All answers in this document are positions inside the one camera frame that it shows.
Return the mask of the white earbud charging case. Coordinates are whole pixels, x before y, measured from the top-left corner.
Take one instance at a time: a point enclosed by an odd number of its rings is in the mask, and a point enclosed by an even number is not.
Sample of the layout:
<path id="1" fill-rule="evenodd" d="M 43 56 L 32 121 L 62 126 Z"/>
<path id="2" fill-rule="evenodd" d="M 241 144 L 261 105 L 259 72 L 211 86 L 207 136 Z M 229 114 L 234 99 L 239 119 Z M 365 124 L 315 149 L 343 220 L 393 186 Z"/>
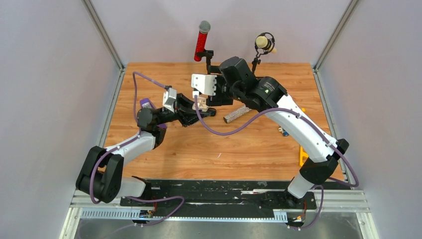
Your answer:
<path id="1" fill-rule="evenodd" d="M 209 108 L 207 106 L 207 98 L 202 96 L 197 96 L 197 106 L 199 111 L 206 112 Z"/>

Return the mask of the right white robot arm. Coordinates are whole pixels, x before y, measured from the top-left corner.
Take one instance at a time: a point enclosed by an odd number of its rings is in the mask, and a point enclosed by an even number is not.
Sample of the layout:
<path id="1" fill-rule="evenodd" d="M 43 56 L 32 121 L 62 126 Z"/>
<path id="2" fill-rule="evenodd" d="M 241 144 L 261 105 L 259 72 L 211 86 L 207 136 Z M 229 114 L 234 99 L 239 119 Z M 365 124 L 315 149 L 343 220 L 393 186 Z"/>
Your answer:
<path id="1" fill-rule="evenodd" d="M 349 147 L 347 140 L 335 139 L 318 127 L 276 79 L 255 76 L 246 61 L 237 56 L 222 62 L 215 75 L 192 76 L 191 85 L 209 97 L 209 106 L 242 102 L 277 123 L 303 147 L 308 158 L 284 194 L 291 208 L 302 204 L 314 185 L 331 177 Z"/>

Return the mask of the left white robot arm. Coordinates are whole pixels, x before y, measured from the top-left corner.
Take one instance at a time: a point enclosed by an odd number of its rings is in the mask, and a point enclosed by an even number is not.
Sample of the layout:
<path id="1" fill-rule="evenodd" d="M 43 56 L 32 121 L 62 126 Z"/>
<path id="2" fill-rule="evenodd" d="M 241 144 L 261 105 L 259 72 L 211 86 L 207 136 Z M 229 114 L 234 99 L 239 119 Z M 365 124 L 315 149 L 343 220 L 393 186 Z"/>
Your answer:
<path id="1" fill-rule="evenodd" d="M 143 99 L 136 114 L 139 131 L 132 137 L 106 148 L 92 147 L 76 180 L 77 190 L 91 196 L 93 202 L 109 203 L 116 197 L 130 196 L 141 206 L 152 201 L 148 182 L 140 177 L 123 177 L 123 168 L 141 154 L 157 148 L 164 140 L 167 123 L 178 121 L 188 127 L 199 121 L 194 101 L 183 94 L 161 108 Z"/>

